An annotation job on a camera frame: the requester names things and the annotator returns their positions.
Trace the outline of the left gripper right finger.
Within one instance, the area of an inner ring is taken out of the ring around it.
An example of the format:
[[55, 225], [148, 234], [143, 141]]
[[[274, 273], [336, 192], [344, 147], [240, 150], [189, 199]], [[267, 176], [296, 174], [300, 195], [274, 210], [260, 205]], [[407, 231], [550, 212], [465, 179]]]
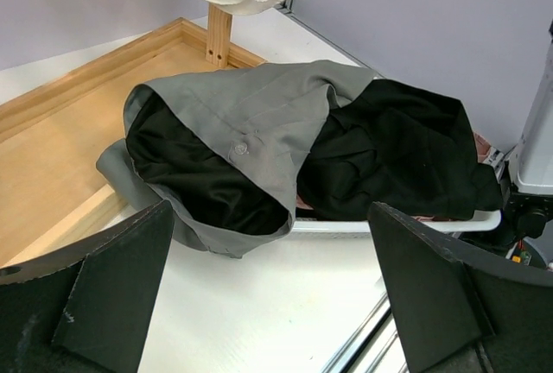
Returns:
[[411, 372], [550, 372], [552, 274], [429, 228], [384, 203], [368, 212]]

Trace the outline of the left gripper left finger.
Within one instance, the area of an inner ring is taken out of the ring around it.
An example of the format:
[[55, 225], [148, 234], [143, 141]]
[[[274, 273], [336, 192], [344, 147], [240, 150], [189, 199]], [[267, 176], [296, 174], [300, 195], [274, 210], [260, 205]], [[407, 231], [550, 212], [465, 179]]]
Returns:
[[169, 202], [1, 270], [3, 372], [135, 372], [174, 227]]

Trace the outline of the pink pleated skirt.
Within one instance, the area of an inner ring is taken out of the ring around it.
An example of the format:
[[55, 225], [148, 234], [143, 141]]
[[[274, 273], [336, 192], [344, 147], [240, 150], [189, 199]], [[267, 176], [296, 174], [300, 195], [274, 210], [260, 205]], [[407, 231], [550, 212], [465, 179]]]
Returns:
[[[473, 135], [478, 162], [485, 163], [491, 158], [494, 148], [483, 136], [476, 132], [474, 132]], [[313, 207], [305, 203], [299, 194], [296, 195], [296, 218], [304, 220], [323, 220], [323, 218], [318, 218]], [[415, 220], [420, 222], [455, 222], [455, 219], [451, 218], [438, 218], [430, 216], [416, 216]]]

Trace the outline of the large black skirt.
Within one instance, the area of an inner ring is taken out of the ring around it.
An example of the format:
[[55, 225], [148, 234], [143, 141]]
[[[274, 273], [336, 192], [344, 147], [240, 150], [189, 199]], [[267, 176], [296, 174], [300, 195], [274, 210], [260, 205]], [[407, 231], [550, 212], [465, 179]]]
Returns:
[[503, 203], [461, 101], [387, 79], [329, 112], [297, 192], [324, 220], [361, 221], [373, 202], [413, 217], [469, 220]]

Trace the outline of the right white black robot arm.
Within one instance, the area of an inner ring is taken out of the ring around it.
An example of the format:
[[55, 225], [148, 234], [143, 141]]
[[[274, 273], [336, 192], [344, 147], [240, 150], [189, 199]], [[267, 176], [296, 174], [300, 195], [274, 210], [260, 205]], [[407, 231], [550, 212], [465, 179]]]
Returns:
[[552, 221], [552, 48], [544, 62], [537, 94], [523, 132], [511, 152], [506, 172], [510, 178], [504, 217], [514, 236], [508, 257], [529, 264], [522, 247], [527, 237], [541, 237]]

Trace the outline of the white perforated plastic basket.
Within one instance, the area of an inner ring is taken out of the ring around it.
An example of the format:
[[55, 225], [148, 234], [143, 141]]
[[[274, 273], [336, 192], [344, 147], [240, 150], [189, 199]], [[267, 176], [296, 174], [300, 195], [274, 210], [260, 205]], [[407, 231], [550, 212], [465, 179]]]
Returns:
[[[501, 212], [476, 211], [468, 221], [421, 220], [422, 224], [443, 233], [491, 231], [499, 226]], [[366, 238], [371, 233], [367, 222], [330, 222], [298, 220], [289, 234], [297, 239], [354, 239]]]

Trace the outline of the wooden clothes rack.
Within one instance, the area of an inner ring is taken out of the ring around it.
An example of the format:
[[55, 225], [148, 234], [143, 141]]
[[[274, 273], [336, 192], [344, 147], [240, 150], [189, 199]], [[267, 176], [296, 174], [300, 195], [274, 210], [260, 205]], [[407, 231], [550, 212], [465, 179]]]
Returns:
[[95, 163], [124, 135], [127, 95], [154, 78], [260, 65], [231, 31], [211, 7], [205, 27], [176, 19], [3, 105], [3, 267], [101, 231], [125, 208]]

